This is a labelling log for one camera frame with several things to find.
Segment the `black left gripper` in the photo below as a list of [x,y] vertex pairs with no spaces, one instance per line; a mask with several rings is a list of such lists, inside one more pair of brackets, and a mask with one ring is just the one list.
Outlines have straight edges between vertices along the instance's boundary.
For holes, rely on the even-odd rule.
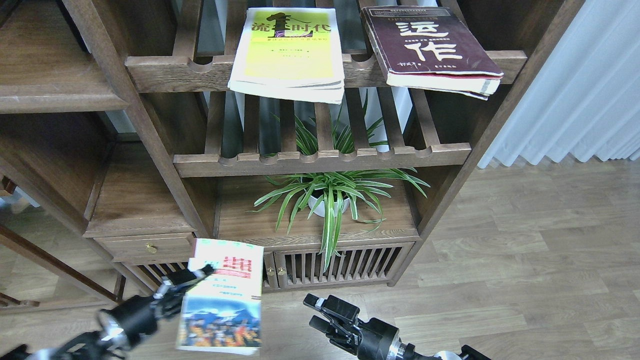
[[179,269],[162,277],[158,288],[162,298],[135,295],[113,309],[99,310],[100,341],[109,350],[133,350],[158,331],[158,321],[178,315],[185,293],[215,270],[211,265],[194,271]]

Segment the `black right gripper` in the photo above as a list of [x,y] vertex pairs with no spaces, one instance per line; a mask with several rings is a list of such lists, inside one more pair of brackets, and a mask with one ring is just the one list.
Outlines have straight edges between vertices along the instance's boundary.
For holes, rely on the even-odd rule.
[[308,293],[302,303],[329,319],[313,316],[309,326],[325,334],[330,344],[359,360],[402,360],[403,345],[396,326],[377,317],[362,322],[359,307],[334,295],[321,298]]

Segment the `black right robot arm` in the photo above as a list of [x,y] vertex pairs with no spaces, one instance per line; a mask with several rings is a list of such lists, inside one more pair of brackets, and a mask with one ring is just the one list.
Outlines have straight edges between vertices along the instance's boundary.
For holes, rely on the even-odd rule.
[[323,317],[313,316],[309,325],[324,333],[330,344],[359,360],[486,360],[487,356],[469,345],[460,353],[441,350],[431,356],[416,352],[412,343],[404,343],[400,330],[377,317],[359,319],[360,308],[336,296],[327,298],[307,294],[302,301]]

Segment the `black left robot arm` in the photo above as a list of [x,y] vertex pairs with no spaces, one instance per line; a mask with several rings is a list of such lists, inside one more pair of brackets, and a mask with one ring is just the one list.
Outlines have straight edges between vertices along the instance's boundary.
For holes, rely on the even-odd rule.
[[179,269],[163,276],[150,296],[135,295],[112,309],[96,314],[100,330],[84,332],[59,347],[29,353],[27,344],[5,353],[3,360],[124,360],[126,353],[158,331],[160,319],[171,319],[182,308],[185,294],[215,273],[206,264],[201,269]]

